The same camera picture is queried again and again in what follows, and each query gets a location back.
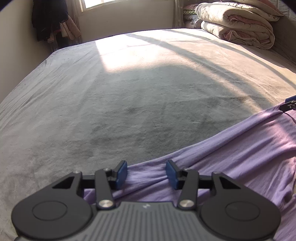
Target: stack of bedding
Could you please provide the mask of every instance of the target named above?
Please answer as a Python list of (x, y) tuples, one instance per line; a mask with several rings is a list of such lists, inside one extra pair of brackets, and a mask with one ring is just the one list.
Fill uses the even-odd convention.
[(200, 3), (194, 8), (200, 28), (236, 44), (256, 46), (260, 49), (270, 49), (273, 46), (275, 36), (269, 22), (278, 21), (282, 14), (271, 2), (222, 1)]

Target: white wall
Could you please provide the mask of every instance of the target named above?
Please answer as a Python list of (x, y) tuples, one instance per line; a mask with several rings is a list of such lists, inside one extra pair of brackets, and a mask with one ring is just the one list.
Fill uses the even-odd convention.
[(172, 28), (172, 0), (123, 0), (101, 4), (79, 16), (83, 42), (142, 30)]
[(0, 103), (50, 55), (49, 45), (36, 40), (32, 7), (33, 0), (13, 0), (0, 12)]

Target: purple garment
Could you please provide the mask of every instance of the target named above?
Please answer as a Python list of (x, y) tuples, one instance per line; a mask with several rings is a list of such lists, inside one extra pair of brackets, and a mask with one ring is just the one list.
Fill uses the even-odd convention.
[[(279, 107), (262, 111), (200, 143), (166, 156), (132, 165), (120, 201), (176, 201), (165, 174), (165, 162), (172, 159), (180, 168), (189, 167), (201, 175), (221, 171), (275, 203), (282, 223), (275, 239), (296, 240), (296, 194), (293, 194), (296, 165), (296, 111), (282, 113)], [(209, 197), (199, 190), (198, 201)], [(85, 200), (94, 203), (94, 190)]]

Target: mattress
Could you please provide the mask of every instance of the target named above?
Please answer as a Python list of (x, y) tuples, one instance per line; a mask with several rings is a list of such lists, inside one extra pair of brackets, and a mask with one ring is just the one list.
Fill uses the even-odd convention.
[(295, 66), (197, 29), (113, 36), (51, 54), (0, 104), (0, 239), (13, 206), (92, 174), (203, 141), (295, 95)]

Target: folded quilt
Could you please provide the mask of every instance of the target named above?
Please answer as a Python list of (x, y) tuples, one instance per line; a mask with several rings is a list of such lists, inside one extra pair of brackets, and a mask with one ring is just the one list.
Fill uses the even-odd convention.
[(251, 11), (214, 2), (199, 4), (196, 13), (204, 21), (201, 28), (220, 39), (260, 49), (270, 49), (274, 44), (270, 23)]

